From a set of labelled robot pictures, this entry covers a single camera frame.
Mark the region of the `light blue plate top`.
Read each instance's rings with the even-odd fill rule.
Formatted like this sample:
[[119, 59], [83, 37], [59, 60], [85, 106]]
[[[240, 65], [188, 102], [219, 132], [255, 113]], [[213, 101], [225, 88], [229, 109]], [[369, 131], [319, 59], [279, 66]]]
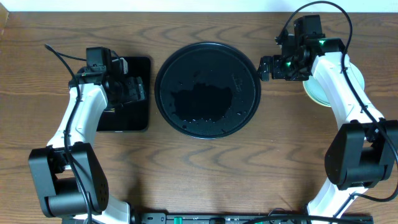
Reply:
[[[351, 63], [351, 68], [353, 70], [353, 75], [357, 79], [359, 85], [362, 90], [365, 88], [365, 81], [362, 73], [359, 71], [356, 65]], [[314, 79], [313, 76], [310, 76], [307, 81], [303, 81], [303, 87], [306, 91], [307, 95], [316, 103], [322, 106], [330, 107], [330, 103], [326, 97], [326, 94], [321, 87], [321, 85]]]

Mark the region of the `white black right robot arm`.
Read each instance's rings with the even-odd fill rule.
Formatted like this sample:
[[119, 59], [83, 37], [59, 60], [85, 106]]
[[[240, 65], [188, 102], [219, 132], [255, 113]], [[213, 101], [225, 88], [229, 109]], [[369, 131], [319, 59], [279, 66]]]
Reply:
[[280, 55], [261, 58], [261, 80], [313, 82], [335, 116], [338, 132], [325, 155], [326, 181], [306, 211], [339, 218], [356, 198], [370, 199], [366, 191], [391, 176], [397, 121], [386, 120], [371, 103], [341, 39], [288, 36], [279, 45]]

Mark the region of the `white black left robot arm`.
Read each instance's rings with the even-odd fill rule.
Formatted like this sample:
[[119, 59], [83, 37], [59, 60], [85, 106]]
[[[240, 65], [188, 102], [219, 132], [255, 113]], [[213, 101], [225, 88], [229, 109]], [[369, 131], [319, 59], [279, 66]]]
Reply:
[[144, 82], [123, 69], [90, 72], [84, 68], [72, 75], [69, 90], [56, 133], [28, 158], [42, 213], [71, 222], [132, 223], [131, 206], [110, 194], [93, 146], [109, 102], [143, 100]]

